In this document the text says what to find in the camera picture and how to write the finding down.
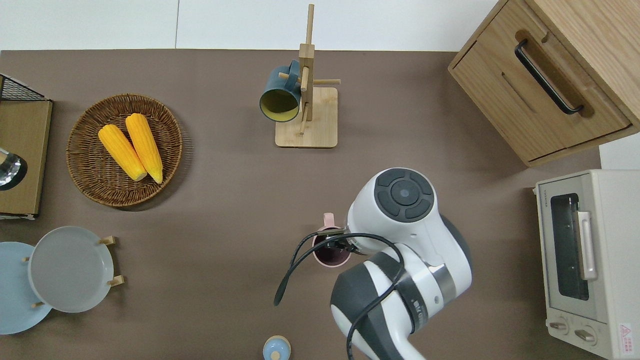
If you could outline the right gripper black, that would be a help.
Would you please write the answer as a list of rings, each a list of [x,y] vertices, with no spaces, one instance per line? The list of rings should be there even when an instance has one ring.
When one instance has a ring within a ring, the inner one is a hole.
[[[345,228],[325,228],[317,231],[318,236],[330,236],[327,239],[327,245],[324,247],[327,252],[332,254],[348,252],[361,255],[361,251],[350,237],[345,236],[345,233]]]

